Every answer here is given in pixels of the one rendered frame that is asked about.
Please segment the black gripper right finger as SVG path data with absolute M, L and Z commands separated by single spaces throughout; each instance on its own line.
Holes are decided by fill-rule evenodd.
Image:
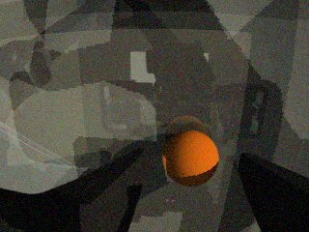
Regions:
M 242 154 L 239 176 L 260 232 L 309 232 L 309 179 L 269 159 Z

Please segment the orange ball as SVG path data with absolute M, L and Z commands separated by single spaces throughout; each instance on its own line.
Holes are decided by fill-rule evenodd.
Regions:
M 166 143 L 162 162 L 166 173 L 177 184 L 201 186 L 216 171 L 217 147 L 199 131 L 181 131 Z

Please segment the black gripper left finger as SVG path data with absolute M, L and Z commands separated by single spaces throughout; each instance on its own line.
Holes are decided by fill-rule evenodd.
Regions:
M 146 170 L 146 150 L 43 193 L 0 188 L 0 232 L 128 232 Z

